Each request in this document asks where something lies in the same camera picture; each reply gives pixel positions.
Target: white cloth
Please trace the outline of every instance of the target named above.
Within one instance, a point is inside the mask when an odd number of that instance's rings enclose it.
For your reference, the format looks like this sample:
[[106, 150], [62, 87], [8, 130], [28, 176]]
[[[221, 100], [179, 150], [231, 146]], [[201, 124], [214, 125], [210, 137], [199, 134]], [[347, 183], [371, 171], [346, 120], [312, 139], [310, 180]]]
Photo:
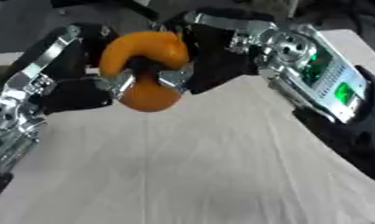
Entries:
[[[375, 73], [354, 33], [325, 34]], [[0, 224], [375, 223], [375, 182], [291, 111], [244, 77], [157, 114], [52, 115], [0, 197]]]

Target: screw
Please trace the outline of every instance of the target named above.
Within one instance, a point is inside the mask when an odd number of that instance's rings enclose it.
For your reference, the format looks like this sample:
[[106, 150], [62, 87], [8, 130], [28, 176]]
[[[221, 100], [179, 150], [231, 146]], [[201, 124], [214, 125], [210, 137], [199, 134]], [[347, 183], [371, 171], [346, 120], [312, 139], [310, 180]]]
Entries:
[[109, 29], [109, 27], [107, 27], [107, 26], [102, 26], [101, 34], [102, 34], [102, 36], [104, 36], [104, 37], [109, 36], [109, 34], [110, 34], [110, 29]]

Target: green led light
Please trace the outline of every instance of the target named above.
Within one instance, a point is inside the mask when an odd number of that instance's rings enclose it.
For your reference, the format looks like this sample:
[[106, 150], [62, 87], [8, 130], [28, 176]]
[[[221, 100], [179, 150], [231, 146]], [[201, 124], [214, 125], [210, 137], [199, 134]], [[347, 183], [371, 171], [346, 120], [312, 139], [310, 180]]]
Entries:
[[311, 60], [317, 60], [317, 54], [314, 54], [310, 57]]
[[335, 91], [335, 97], [343, 104], [349, 104], [354, 94], [354, 91], [347, 83], [340, 84]]

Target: white tablecloth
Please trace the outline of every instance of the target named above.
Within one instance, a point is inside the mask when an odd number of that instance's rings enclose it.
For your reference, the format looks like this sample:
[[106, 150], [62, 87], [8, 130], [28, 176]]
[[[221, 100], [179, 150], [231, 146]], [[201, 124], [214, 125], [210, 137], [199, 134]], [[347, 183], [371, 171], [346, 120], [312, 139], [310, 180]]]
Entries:
[[[375, 73], [357, 35], [325, 35]], [[0, 224], [375, 223], [375, 182], [291, 111], [244, 77], [157, 114], [52, 115], [0, 197]]]

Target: orange ring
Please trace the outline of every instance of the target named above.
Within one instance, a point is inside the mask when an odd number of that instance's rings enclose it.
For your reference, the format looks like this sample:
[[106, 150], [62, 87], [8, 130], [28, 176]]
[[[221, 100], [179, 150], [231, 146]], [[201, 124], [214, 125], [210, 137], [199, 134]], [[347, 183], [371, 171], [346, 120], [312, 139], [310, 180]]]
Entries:
[[[169, 31], [140, 31], [117, 38], [103, 52], [100, 70], [106, 77], [120, 74], [127, 60], [144, 56], [178, 70], [188, 63], [188, 49], [181, 36]], [[125, 91], [120, 102], [143, 112], [155, 112], [173, 106], [181, 94], [162, 87], [153, 73], [136, 76], [135, 84]]]

